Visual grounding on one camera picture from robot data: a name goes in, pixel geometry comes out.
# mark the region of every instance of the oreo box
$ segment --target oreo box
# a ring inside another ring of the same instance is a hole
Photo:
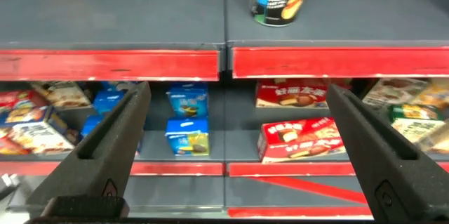
[[[209,154],[209,129],[206,118],[169,119],[166,137],[175,155]]]
[[[176,83],[167,92],[171,105],[179,117],[208,115],[208,86],[206,83]]]

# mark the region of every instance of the product image on box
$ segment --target product image on box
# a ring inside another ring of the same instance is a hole
[[[208,155],[209,130],[206,118],[172,118],[166,137],[176,155]]]
[[[74,81],[35,81],[31,85],[57,108],[92,106],[86,94]]]
[[[434,105],[439,110],[449,108],[449,79],[431,79],[428,87],[425,88],[411,103]]]
[[[93,107],[98,114],[105,115],[111,112],[124,96],[123,91],[99,91],[93,101]]]
[[[78,132],[69,129],[53,107],[21,108],[0,114],[0,128],[10,139],[34,154],[66,152],[78,143]]]
[[[431,105],[392,105],[389,117],[391,126],[412,143],[445,124],[438,108]]]
[[[256,107],[327,108],[331,84],[349,88],[339,79],[264,79],[257,84]]]
[[[374,111],[381,111],[387,109],[390,105],[410,102],[428,84],[427,81],[418,79],[379,79],[363,97],[362,101],[373,108]]]
[[[263,164],[345,151],[334,119],[329,117],[263,124],[257,150]]]
[[[0,112],[18,108],[47,106],[49,102],[36,91],[0,92]]]
[[[204,117],[208,115],[208,87],[206,83],[176,83],[167,92],[175,115]]]

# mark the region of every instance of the store shelf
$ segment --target store shelf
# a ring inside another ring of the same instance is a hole
[[[369,218],[355,177],[226,178],[232,218]]]
[[[226,0],[234,78],[448,76],[447,0],[305,0],[265,27]]]
[[[209,143],[210,154],[197,157],[176,157],[165,137],[167,119],[174,116],[166,91],[168,84],[152,84],[152,99],[142,139],[142,149],[131,169],[131,175],[139,176],[222,176],[225,162],[224,90],[217,84],[209,88]],[[68,110],[61,113],[70,124],[82,129],[87,115],[94,109]],[[48,175],[67,154],[46,156],[1,156],[0,173],[19,175]]]
[[[0,0],[1,80],[218,80],[224,0]]]
[[[26,198],[44,178],[23,177],[9,210],[26,211]],[[124,198],[131,213],[221,212],[225,201],[223,187],[223,177],[130,177]]]

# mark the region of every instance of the blue snack box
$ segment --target blue snack box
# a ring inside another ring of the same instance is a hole
[[[176,83],[167,92],[179,117],[208,116],[208,86],[206,83]]]
[[[125,93],[121,91],[99,91],[93,101],[93,107],[98,114],[105,115],[106,112],[112,111],[124,96]]]
[[[166,137],[175,155],[209,155],[207,118],[169,119]]]

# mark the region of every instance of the cracker box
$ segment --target cracker box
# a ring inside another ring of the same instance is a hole
[[[48,101],[36,91],[0,92],[0,112],[9,112],[18,108],[47,106]]]
[[[344,79],[264,79],[257,85],[256,107],[328,108],[331,84],[349,88]]]
[[[35,154],[66,152],[78,143],[78,133],[67,127],[54,107],[31,107],[0,114],[0,127],[12,128],[12,140]]]
[[[390,105],[408,103],[428,85],[427,81],[409,78],[383,78],[369,90],[362,101],[374,111],[385,111]]]
[[[172,118],[166,137],[175,155],[208,155],[209,129],[206,118]]]
[[[389,117],[391,126],[412,143],[445,124],[438,108],[431,105],[392,105]]]
[[[167,92],[178,117],[208,116],[208,87],[206,83],[176,83]]]
[[[263,124],[257,150],[263,164],[345,151],[330,117]]]
[[[412,104],[434,105],[439,110],[449,108],[449,79],[431,79],[427,88],[411,102]]]
[[[91,107],[91,101],[74,81],[36,81],[32,87],[56,108]]]

